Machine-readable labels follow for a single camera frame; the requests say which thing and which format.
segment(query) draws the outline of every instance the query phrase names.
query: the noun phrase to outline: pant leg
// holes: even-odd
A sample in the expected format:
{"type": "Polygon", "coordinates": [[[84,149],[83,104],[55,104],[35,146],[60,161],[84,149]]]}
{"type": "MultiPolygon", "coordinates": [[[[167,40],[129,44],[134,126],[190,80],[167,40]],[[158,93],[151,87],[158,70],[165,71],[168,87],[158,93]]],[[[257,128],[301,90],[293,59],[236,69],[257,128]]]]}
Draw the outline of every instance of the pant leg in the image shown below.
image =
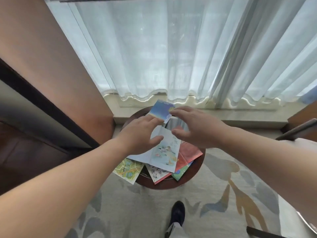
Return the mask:
{"type": "Polygon", "coordinates": [[[165,233],[165,238],[189,238],[185,233],[184,229],[180,226],[178,222],[174,222],[167,229],[165,233]]]}

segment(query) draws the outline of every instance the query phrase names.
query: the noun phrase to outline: wooden table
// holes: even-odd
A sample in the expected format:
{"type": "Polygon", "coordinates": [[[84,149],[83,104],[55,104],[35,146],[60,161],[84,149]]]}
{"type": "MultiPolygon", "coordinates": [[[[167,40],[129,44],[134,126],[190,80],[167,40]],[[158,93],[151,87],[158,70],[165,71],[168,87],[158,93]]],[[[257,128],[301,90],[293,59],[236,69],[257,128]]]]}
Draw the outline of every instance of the wooden table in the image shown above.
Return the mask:
{"type": "MultiPolygon", "coordinates": [[[[140,111],[133,114],[125,122],[122,128],[127,126],[132,120],[137,119],[141,116],[147,115],[147,113],[151,110],[151,108],[152,106],[141,109],[140,111]]],[[[201,149],[201,152],[203,154],[193,161],[192,165],[187,169],[187,171],[184,173],[184,175],[180,178],[179,181],[176,181],[172,176],[169,176],[166,179],[162,180],[160,183],[155,185],[153,180],[150,177],[150,174],[147,168],[144,166],[136,182],[150,189],[172,189],[172,188],[181,186],[185,184],[187,181],[189,181],[190,179],[192,179],[192,177],[194,177],[195,174],[199,171],[205,158],[206,149],[201,149]]]]}

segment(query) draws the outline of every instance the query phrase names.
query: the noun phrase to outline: shoe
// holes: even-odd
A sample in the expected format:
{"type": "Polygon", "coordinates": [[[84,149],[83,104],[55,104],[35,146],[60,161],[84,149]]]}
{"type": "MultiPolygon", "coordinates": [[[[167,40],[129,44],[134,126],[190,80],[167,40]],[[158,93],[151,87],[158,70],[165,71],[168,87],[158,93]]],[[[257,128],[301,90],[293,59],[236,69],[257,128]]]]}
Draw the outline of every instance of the shoe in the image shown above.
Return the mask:
{"type": "Polygon", "coordinates": [[[176,201],[176,203],[172,207],[172,214],[169,226],[174,222],[178,222],[180,226],[183,225],[185,220],[185,206],[181,201],[176,201]]]}

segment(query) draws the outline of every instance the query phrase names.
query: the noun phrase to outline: brown wall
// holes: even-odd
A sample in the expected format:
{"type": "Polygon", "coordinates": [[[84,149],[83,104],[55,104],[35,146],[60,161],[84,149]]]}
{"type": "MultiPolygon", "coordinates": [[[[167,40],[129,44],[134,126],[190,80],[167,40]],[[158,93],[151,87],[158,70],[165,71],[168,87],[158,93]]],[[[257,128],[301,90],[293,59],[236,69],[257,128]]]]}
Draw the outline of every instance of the brown wall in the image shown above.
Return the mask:
{"type": "Polygon", "coordinates": [[[44,0],[0,0],[0,58],[102,144],[113,114],[44,0]]]}
{"type": "MultiPolygon", "coordinates": [[[[317,101],[307,105],[301,111],[290,117],[288,119],[289,127],[290,129],[295,128],[312,118],[317,118],[317,101]]],[[[310,132],[302,138],[317,142],[317,131],[310,132]]]]}

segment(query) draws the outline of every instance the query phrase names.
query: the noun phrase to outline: right hand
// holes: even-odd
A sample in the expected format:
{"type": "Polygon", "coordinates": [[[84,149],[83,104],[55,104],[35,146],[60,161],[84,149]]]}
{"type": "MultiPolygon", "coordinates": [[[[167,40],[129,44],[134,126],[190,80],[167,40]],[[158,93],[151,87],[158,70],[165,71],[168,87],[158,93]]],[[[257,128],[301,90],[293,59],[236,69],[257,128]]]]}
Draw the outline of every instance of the right hand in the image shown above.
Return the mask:
{"type": "Polygon", "coordinates": [[[170,113],[183,120],[189,132],[173,129],[172,134],[178,139],[191,143],[199,148],[220,148],[230,126],[221,120],[189,106],[178,107],[170,113]]]}

